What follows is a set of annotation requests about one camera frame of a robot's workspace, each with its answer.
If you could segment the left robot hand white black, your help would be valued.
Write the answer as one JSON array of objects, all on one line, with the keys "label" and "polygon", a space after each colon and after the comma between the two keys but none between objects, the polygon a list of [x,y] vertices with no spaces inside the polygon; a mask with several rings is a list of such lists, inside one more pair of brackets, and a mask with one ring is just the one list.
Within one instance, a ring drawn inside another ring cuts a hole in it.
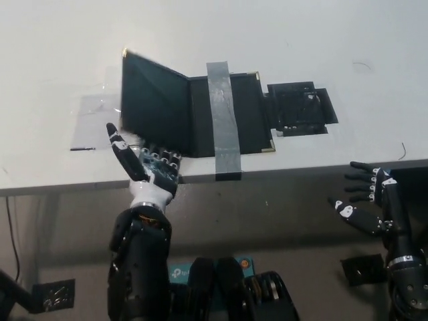
[{"label": "left robot hand white black", "polygon": [[106,129],[113,153],[130,178],[131,206],[150,205],[164,213],[177,193],[181,155],[145,141],[135,152],[114,124],[107,123]]}]

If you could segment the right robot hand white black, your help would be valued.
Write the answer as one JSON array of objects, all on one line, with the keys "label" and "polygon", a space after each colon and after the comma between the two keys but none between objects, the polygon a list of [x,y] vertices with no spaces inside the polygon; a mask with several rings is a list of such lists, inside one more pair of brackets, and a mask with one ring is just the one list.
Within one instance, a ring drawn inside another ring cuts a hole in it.
[{"label": "right robot hand white black", "polygon": [[330,197],[329,204],[350,226],[382,238],[388,268],[394,265],[425,266],[425,254],[413,241],[409,214],[398,182],[380,167],[356,161],[350,162],[350,166],[357,172],[346,174],[345,178],[363,184],[344,190],[358,194],[349,197],[347,202]]}]

